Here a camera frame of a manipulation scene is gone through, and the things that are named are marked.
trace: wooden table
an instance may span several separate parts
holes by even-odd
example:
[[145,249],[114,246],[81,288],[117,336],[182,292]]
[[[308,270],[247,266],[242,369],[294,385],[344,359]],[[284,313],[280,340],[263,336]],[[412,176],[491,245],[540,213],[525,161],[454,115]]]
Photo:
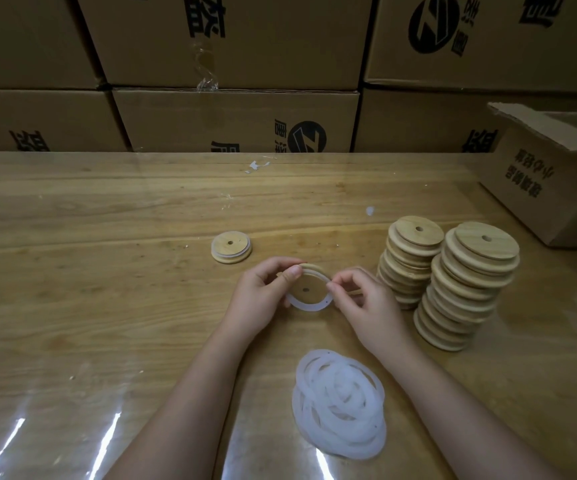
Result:
[[[488,222],[520,243],[499,316],[470,348],[444,353],[414,333],[577,478],[577,251],[544,247],[478,184],[473,158],[486,156],[0,153],[0,473],[100,479],[214,329],[242,271],[277,254],[374,270],[389,224],[416,214],[445,230]],[[252,160],[270,164],[253,171]],[[250,258],[211,258],[225,230],[252,238]],[[295,428],[295,367],[315,348],[358,359],[384,383],[388,440],[377,458],[322,462]],[[249,350],[215,477],[451,476],[334,307],[280,314]]]

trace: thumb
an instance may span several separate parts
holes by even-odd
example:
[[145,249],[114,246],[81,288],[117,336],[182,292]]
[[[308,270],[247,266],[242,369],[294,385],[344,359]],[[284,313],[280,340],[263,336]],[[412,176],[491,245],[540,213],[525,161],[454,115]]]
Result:
[[340,308],[340,311],[344,314],[344,316],[348,318],[355,318],[357,311],[359,310],[359,306],[357,303],[351,298],[346,290],[342,288],[339,284],[328,282],[326,283],[326,288],[332,294],[332,298],[335,301],[335,305]]
[[282,274],[270,282],[266,287],[273,297],[279,301],[280,298],[289,292],[293,283],[302,276],[302,273],[304,273],[304,270],[299,264],[296,264],[282,271]]

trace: brown box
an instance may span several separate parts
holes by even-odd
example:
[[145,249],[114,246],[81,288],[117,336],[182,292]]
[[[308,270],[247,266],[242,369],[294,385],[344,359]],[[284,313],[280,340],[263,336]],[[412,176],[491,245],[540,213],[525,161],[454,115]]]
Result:
[[127,142],[109,92],[0,89],[0,150],[125,152]]
[[98,87],[97,57],[72,2],[0,0],[0,89]]
[[357,89],[372,0],[79,0],[108,81]]
[[119,89],[137,152],[348,152],[357,92]]
[[577,93],[577,0],[379,0],[364,80]]
[[478,165],[480,181],[545,244],[577,248],[577,113],[489,106],[511,126]]
[[508,121],[488,101],[515,102],[540,110],[577,111],[577,96],[426,93],[364,89],[356,152],[489,152]]

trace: forearm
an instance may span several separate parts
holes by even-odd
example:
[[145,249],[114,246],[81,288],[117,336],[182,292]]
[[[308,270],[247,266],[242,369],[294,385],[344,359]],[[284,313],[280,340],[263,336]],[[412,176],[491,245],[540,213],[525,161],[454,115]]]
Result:
[[220,325],[106,480],[210,478],[247,346]]
[[556,469],[418,347],[385,362],[461,480],[560,478]]

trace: hand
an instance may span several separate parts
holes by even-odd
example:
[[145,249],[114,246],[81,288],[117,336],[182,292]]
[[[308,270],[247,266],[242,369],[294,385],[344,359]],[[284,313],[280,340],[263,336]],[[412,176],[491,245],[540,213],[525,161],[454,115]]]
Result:
[[278,303],[302,276],[299,264],[303,262],[297,258],[274,257],[245,271],[233,291],[223,323],[242,333],[245,340],[252,340],[271,322]]
[[[326,287],[357,338],[384,363],[393,353],[416,347],[392,291],[361,267],[344,269]],[[361,290],[362,295],[347,291]]]

